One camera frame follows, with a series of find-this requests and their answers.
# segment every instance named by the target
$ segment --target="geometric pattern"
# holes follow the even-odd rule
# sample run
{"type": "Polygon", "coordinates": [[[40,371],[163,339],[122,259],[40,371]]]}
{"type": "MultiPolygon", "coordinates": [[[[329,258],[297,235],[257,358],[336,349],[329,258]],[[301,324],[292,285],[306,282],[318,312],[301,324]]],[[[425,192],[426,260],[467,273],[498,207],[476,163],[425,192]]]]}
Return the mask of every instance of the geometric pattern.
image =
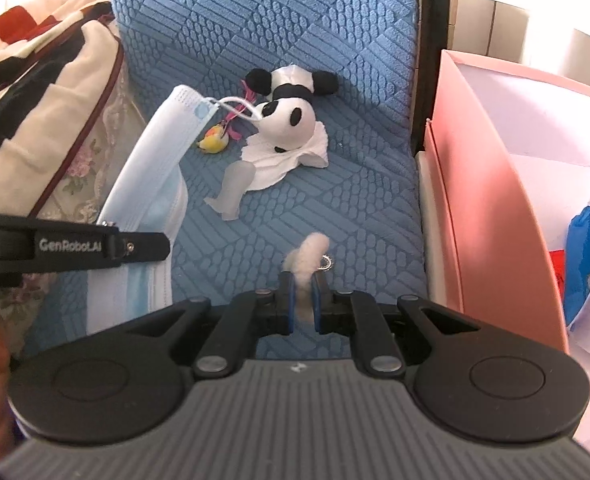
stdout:
{"type": "MultiPolygon", "coordinates": [[[[218,155],[191,149],[181,161],[187,214],[173,250],[173,299],[228,303],[275,286],[283,258],[313,231],[331,239],[331,286],[378,301],[425,296],[417,167],[409,108],[417,46],[417,0],[112,0],[137,99],[145,115],[178,84],[205,96],[240,95],[253,67],[290,63],[330,70],[337,95],[313,101],[329,137],[329,167],[299,167],[249,192],[240,218],[224,222],[204,204],[217,196],[243,141],[218,155]]],[[[237,121],[242,132],[251,126],[237,121]]],[[[297,326],[262,340],[264,358],[349,355],[347,340],[297,326]]]]}

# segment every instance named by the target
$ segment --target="white logo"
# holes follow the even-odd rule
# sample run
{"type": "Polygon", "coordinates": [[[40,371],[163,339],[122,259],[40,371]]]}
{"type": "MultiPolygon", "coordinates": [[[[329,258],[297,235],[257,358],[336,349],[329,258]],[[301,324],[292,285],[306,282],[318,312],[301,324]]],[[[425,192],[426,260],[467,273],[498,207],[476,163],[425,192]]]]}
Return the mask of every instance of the white logo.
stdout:
{"type": "Polygon", "coordinates": [[[299,374],[299,373],[302,373],[307,368],[308,367],[304,363],[297,363],[296,365],[293,365],[291,367],[291,370],[293,370],[296,374],[299,374]]]}
{"type": "Polygon", "coordinates": [[[42,238],[40,240],[40,251],[44,253],[100,253],[102,251],[102,243],[71,242],[70,240],[49,242],[46,238],[42,238]]]}

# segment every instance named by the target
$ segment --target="panda eye patch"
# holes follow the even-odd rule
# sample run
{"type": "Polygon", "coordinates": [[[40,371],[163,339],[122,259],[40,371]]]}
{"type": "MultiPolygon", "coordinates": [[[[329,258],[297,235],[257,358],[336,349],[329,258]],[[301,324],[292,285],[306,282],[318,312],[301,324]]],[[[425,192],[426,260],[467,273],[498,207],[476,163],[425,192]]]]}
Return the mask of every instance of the panda eye patch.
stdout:
{"type": "Polygon", "coordinates": [[[277,105],[279,103],[279,101],[271,101],[270,103],[264,105],[262,108],[262,116],[268,117],[270,114],[272,114],[275,110],[277,110],[277,105]]]}
{"type": "Polygon", "coordinates": [[[291,126],[297,126],[301,121],[301,108],[293,108],[291,112],[291,126]]]}

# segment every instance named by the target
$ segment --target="yellow bird charm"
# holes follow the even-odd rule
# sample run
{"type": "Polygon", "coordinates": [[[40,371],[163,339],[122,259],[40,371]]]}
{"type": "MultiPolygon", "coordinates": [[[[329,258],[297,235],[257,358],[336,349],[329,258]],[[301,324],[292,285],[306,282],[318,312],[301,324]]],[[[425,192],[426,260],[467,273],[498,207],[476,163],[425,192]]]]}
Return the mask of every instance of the yellow bird charm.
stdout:
{"type": "Polygon", "coordinates": [[[229,145],[229,134],[225,125],[217,123],[210,128],[204,138],[197,143],[197,147],[204,153],[219,153],[229,145]]]}

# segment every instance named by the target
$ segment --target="face mask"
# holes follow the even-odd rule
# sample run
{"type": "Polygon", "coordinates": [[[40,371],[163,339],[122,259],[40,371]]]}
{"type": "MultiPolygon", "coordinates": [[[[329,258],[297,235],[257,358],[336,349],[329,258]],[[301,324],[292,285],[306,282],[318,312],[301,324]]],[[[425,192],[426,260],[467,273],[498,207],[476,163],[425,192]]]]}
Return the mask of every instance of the face mask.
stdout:
{"type": "MultiPolygon", "coordinates": [[[[257,108],[241,98],[215,100],[190,87],[176,87],[137,141],[98,223],[113,222],[121,231],[163,232],[172,247],[188,202],[179,162],[219,107],[247,121],[262,118],[257,108]],[[243,104],[251,116],[227,102],[243,104]]],[[[171,258],[172,251],[163,262],[89,271],[87,332],[95,333],[172,304],[171,258]]]]}

